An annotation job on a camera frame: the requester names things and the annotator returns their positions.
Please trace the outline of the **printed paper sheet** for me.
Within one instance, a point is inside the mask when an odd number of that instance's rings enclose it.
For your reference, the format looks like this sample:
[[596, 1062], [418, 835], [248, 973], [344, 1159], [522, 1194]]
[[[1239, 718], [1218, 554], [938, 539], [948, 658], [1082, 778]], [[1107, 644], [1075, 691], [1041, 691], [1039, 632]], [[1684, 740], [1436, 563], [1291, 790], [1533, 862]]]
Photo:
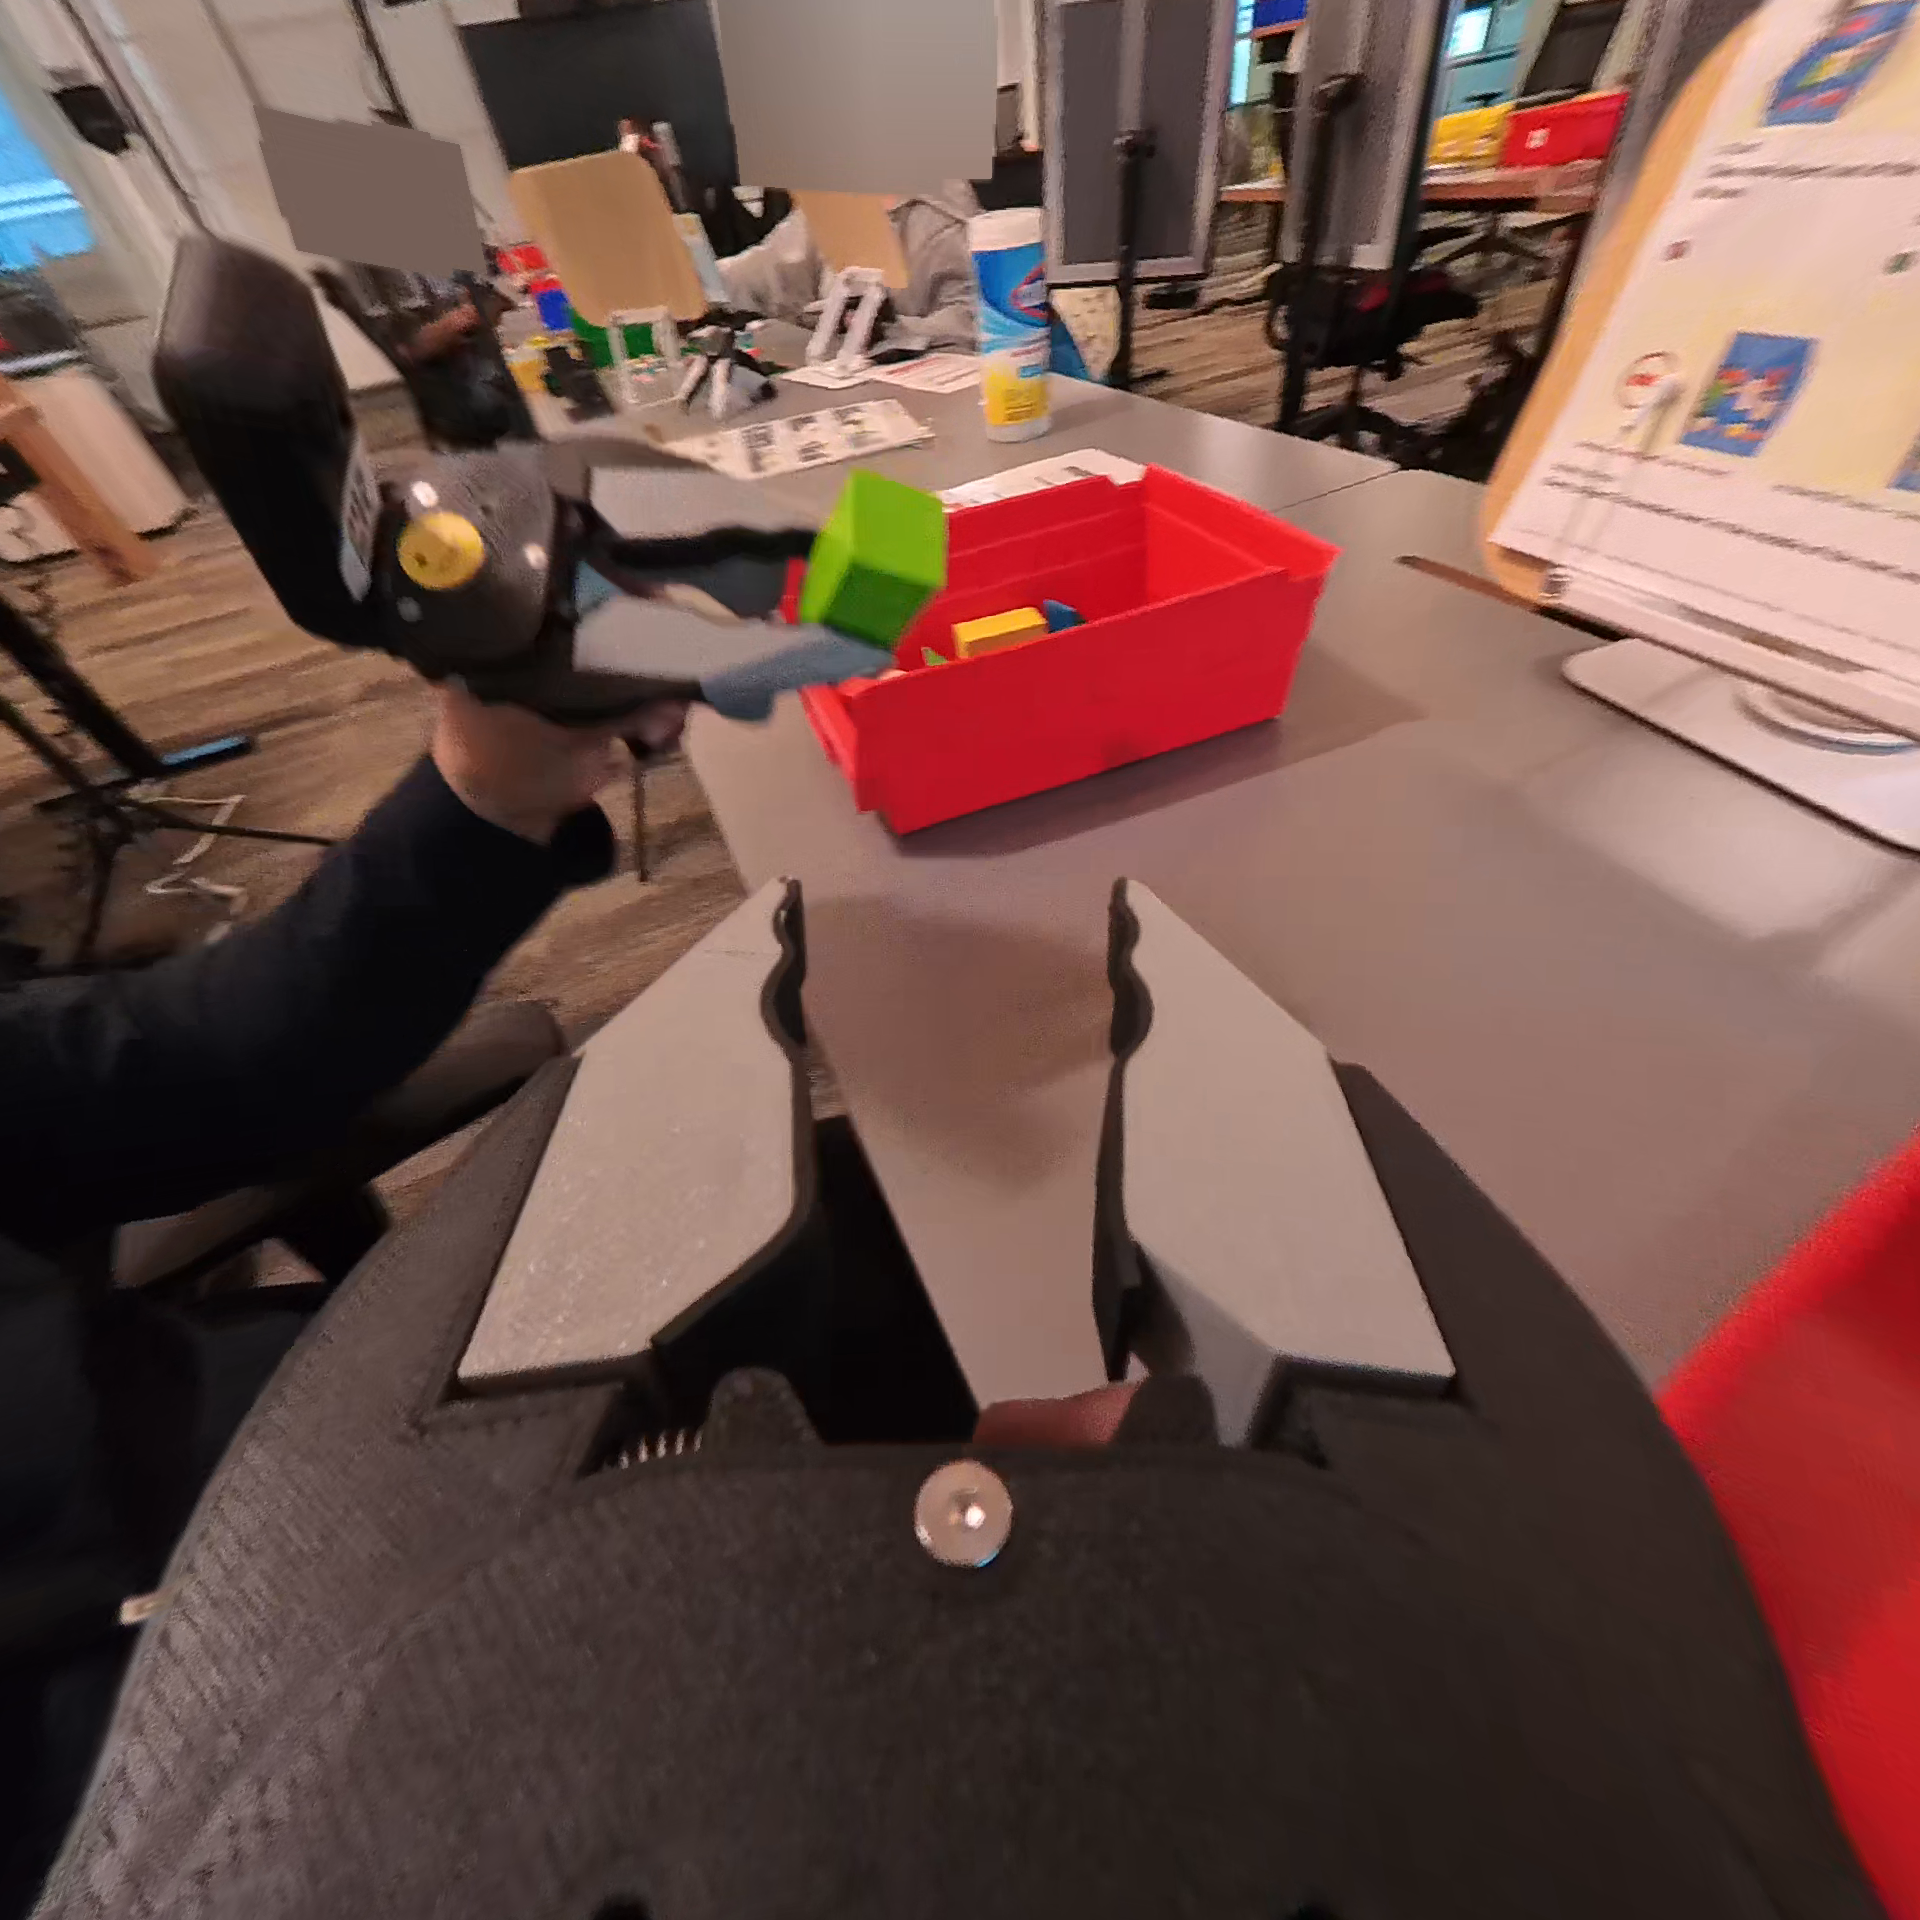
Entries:
[[870, 463], [934, 439], [934, 429], [897, 399], [850, 401], [784, 418], [666, 443], [678, 461], [743, 482], [786, 478], [820, 469]]
[[957, 395], [980, 386], [980, 361], [972, 354], [941, 350], [879, 362], [823, 361], [780, 375], [787, 389], [843, 395], [858, 389], [888, 389], [912, 395]]
[[1134, 487], [1144, 473], [1142, 463], [1097, 446], [1082, 446], [944, 488], [935, 499], [950, 514], [956, 514], [1091, 480]]

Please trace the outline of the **person's left hand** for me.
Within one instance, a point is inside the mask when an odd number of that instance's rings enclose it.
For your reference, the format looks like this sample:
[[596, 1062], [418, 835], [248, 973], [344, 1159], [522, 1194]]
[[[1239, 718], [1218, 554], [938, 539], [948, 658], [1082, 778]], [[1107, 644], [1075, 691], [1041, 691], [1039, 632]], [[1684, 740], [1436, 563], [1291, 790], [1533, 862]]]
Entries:
[[448, 790], [475, 819], [548, 847], [638, 762], [674, 750], [690, 707], [647, 702], [609, 725], [564, 727], [442, 685], [432, 691], [432, 714], [428, 756]]

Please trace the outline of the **lime green wooden cube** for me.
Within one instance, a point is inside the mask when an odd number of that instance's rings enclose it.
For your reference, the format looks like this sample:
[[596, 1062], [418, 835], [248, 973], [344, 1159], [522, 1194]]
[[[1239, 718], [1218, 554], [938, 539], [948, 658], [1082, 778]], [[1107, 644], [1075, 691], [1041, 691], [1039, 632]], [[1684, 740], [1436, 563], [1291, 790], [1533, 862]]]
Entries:
[[811, 542], [795, 619], [889, 655], [945, 584], [941, 501], [855, 469]]

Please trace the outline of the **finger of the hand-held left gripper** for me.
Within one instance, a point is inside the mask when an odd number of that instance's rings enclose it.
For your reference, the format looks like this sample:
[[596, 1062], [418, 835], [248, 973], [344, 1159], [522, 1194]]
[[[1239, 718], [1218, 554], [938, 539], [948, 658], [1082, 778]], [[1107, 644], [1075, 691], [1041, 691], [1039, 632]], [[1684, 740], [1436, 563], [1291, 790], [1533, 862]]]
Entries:
[[592, 465], [586, 554], [613, 573], [691, 579], [732, 564], [806, 563], [822, 513], [698, 463]]
[[617, 595], [574, 634], [574, 671], [639, 691], [642, 700], [699, 702], [759, 722], [787, 695], [877, 681], [889, 648], [825, 626], [743, 619], [691, 589]]

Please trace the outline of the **white wipes canister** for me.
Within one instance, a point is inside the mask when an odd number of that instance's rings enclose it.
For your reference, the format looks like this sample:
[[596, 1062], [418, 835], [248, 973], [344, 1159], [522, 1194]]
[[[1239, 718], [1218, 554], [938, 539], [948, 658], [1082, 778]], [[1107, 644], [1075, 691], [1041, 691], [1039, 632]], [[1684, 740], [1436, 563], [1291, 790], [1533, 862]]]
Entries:
[[985, 439], [1039, 439], [1051, 420], [1043, 215], [1035, 206], [984, 210], [967, 222], [967, 248]]

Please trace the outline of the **red plastic bin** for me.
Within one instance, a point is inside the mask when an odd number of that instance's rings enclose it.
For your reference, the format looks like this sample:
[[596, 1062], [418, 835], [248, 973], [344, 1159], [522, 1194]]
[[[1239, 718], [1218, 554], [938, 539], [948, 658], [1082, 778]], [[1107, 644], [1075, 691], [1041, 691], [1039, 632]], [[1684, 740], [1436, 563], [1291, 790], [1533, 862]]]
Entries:
[[1888, 1916], [1918, 1914], [1918, 1143], [1668, 1376], [1797, 1717]]
[[[1282, 716], [1337, 546], [1184, 474], [948, 513], [944, 591], [875, 681], [797, 695], [860, 813], [900, 837]], [[1084, 625], [956, 660], [952, 625]]]

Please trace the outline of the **grey panel on black stand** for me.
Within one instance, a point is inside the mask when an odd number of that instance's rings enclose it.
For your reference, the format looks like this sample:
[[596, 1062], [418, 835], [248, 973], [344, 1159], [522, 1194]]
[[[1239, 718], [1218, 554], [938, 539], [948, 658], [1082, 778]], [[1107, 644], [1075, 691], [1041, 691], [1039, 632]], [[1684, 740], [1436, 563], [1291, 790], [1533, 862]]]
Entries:
[[1393, 461], [1407, 429], [1369, 406], [1403, 346], [1447, 2], [1313, 2], [1285, 162], [1276, 429]]
[[1209, 265], [1235, 2], [1039, 7], [1041, 234], [1050, 293], [1116, 293], [1107, 384], [1134, 390], [1146, 283]]

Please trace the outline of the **black monitor screen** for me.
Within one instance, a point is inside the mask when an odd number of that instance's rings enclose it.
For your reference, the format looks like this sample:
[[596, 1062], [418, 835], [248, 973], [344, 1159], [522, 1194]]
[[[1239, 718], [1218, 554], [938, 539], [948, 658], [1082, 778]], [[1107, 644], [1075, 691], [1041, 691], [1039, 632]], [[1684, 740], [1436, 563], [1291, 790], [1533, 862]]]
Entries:
[[691, 184], [742, 184], [708, 2], [534, 5], [453, 31], [512, 172], [608, 153], [636, 122], [669, 128]]

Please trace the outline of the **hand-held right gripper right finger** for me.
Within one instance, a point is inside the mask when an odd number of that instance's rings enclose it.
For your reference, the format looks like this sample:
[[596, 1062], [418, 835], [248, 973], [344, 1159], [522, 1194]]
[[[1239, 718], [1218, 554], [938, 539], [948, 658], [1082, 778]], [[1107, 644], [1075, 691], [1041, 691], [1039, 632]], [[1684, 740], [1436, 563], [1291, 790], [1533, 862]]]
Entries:
[[1107, 908], [1091, 1314], [1110, 1380], [1193, 1380], [1222, 1444], [1315, 1387], [1436, 1401], [1456, 1363], [1328, 1048], [1144, 882]]

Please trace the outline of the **small white stand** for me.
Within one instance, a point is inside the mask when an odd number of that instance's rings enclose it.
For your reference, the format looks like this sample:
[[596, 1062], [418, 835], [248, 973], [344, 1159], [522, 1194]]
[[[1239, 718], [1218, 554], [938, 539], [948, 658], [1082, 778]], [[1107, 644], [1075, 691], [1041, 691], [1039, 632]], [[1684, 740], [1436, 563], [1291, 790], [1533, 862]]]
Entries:
[[872, 362], [874, 333], [892, 298], [877, 267], [843, 267], [832, 272], [803, 354], [808, 373], [851, 377]]

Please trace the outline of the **person's left forearm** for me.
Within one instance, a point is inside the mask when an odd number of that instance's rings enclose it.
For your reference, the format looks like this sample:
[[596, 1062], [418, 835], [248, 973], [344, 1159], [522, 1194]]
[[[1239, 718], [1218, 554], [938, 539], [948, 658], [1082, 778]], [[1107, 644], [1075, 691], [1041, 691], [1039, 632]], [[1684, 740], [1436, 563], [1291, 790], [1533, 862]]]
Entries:
[[612, 875], [598, 804], [546, 840], [418, 761], [302, 886], [222, 942], [4, 990], [4, 1244], [55, 1250], [274, 1175], [394, 1093], [565, 894]]

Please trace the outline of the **wooden sign board with paper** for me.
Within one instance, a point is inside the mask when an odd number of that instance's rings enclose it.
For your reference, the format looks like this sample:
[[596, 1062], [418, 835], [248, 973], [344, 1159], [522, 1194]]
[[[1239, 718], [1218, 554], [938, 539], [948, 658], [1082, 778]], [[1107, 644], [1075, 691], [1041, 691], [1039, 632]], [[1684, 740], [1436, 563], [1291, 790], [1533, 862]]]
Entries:
[[1916, 5], [1765, 5], [1655, 135], [1494, 482], [1584, 697], [1918, 851]]

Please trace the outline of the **small red storage bin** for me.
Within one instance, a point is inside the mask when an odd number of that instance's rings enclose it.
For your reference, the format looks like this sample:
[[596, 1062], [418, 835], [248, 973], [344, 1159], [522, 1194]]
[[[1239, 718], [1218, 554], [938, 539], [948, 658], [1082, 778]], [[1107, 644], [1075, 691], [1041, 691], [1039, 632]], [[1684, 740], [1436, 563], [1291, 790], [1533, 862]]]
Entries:
[[1497, 169], [1566, 169], [1605, 161], [1628, 104], [1626, 88], [1589, 90], [1564, 100], [1521, 102], [1504, 120]]

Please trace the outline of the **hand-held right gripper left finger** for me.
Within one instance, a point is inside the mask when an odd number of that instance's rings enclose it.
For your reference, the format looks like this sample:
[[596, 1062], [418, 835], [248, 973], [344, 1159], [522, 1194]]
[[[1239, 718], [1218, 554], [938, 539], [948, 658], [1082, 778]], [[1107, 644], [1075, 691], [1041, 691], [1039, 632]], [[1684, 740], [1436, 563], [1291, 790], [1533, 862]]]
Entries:
[[688, 1388], [817, 1177], [803, 888], [777, 877], [575, 1056], [453, 1379]]

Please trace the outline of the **light wooden board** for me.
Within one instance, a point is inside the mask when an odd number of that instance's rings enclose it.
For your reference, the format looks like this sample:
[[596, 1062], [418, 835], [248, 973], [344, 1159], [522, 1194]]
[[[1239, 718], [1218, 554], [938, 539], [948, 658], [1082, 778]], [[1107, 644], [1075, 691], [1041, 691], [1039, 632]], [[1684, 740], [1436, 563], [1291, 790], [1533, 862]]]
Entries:
[[708, 313], [694, 256], [646, 157], [606, 151], [518, 167], [508, 194], [586, 324], [606, 331], [656, 311], [694, 324]]

